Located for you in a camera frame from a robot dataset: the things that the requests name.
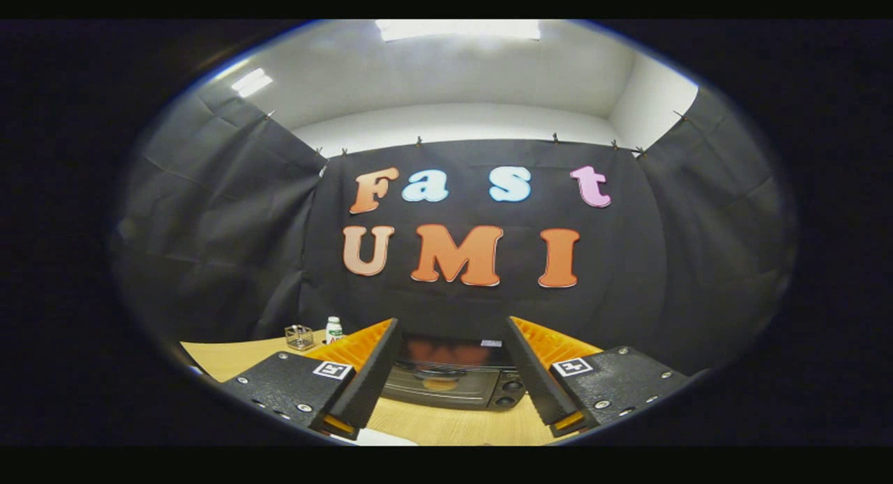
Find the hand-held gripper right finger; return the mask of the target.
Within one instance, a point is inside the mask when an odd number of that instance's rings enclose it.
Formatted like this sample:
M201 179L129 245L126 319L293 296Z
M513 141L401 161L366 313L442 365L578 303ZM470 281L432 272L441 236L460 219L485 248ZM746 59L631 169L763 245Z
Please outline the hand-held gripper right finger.
M644 413L705 376L686 375L629 345L602 349L514 316L504 328L504 345L554 437Z

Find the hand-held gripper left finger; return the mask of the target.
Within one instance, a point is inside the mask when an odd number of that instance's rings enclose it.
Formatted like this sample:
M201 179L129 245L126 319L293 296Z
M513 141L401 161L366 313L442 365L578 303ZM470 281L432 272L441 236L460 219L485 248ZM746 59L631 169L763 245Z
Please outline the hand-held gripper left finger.
M221 386L285 423L355 440L369 423L402 340L398 319L386 319L303 356L277 351Z

